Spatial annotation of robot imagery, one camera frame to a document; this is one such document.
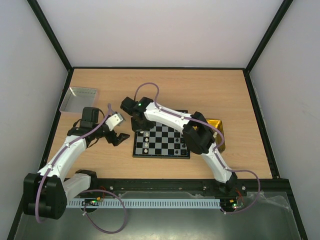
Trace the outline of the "black magnetic chess board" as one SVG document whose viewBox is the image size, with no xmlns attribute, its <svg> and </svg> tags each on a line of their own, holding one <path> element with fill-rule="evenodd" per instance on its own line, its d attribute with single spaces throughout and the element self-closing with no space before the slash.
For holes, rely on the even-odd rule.
<svg viewBox="0 0 320 240">
<path fill-rule="evenodd" d="M 148 131 L 134 133 L 133 153 L 134 158 L 159 158 L 159 159 L 190 159 L 185 139 L 179 131 L 165 124 L 155 122 L 155 126 Z"/>
</svg>

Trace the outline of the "gold metal tin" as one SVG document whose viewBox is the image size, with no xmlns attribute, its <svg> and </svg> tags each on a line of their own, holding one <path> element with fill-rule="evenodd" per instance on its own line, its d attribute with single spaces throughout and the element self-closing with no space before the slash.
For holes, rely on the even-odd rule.
<svg viewBox="0 0 320 240">
<path fill-rule="evenodd" d="M 220 119 L 214 119 L 214 118 L 207 118 L 207 123 L 216 128 L 220 133 L 216 132 L 214 130 L 214 139 L 215 143 L 218 146 L 218 151 L 220 153 L 223 153 L 226 149 L 225 144 L 225 135 L 224 135 L 224 128 L 223 128 L 223 122 Z"/>
</svg>

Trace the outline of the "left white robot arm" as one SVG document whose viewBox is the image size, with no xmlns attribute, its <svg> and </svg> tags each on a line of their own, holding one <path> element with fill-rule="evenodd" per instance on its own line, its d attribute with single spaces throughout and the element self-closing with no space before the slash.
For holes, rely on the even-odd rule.
<svg viewBox="0 0 320 240">
<path fill-rule="evenodd" d="M 38 223 L 45 219 L 59 219 L 68 201 L 94 187 L 97 178 L 94 171 L 79 170 L 66 179 L 74 162 L 88 147 L 101 138 L 115 147 L 129 138 L 128 134 L 114 131 L 125 121 L 120 113 L 109 108 L 102 122 L 98 122 L 100 113 L 97 107 L 84 107 L 81 119 L 67 132 L 63 145 L 53 158 L 37 173 L 28 173 L 24 178 L 23 212 L 35 216 Z"/>
</svg>

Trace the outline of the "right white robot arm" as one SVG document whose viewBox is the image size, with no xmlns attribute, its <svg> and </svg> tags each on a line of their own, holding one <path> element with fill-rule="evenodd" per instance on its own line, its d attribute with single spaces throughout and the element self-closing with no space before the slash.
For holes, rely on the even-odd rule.
<svg viewBox="0 0 320 240">
<path fill-rule="evenodd" d="M 214 138 L 214 130 L 202 113 L 176 111 L 159 105 L 148 97 L 143 97 L 140 101 L 126 97 L 120 108 L 131 116 L 131 128 L 134 132 L 148 131 L 155 123 L 180 132 L 186 147 L 192 153 L 202 156 L 213 172 L 218 191 L 224 196 L 235 191 L 238 177 L 222 158 Z"/>
</svg>

